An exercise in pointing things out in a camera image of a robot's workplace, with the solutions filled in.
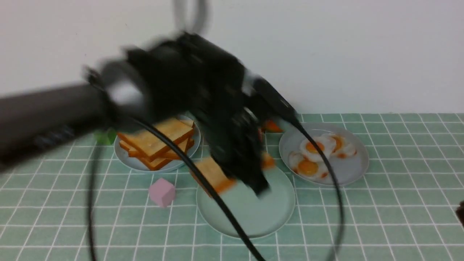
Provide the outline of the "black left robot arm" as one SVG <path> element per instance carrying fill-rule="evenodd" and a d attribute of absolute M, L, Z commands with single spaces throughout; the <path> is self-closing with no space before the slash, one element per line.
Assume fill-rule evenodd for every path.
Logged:
<path fill-rule="evenodd" d="M 232 54 L 183 33 L 88 70 L 87 81 L 1 99 L 1 171 L 98 129 L 132 133 L 190 112 L 227 177 L 269 188 L 258 127 L 265 100 Z"/>

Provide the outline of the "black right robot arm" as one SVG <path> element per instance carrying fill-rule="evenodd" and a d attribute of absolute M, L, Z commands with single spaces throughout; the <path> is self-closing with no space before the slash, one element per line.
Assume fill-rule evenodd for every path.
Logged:
<path fill-rule="evenodd" d="M 461 225 L 464 226 L 464 200 L 459 203 L 459 206 L 455 210 L 455 214 Z"/>

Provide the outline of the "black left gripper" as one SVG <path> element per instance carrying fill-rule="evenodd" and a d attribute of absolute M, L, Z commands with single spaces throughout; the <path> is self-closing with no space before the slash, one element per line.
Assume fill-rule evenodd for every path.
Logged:
<path fill-rule="evenodd" d="M 255 111 L 260 76 L 228 51 L 187 33 L 148 49 L 128 49 L 127 62 L 141 77 L 149 100 L 148 112 L 136 119 L 159 123 L 189 111 L 228 178 L 240 180 L 257 197 L 269 189 L 262 170 L 261 119 Z"/>

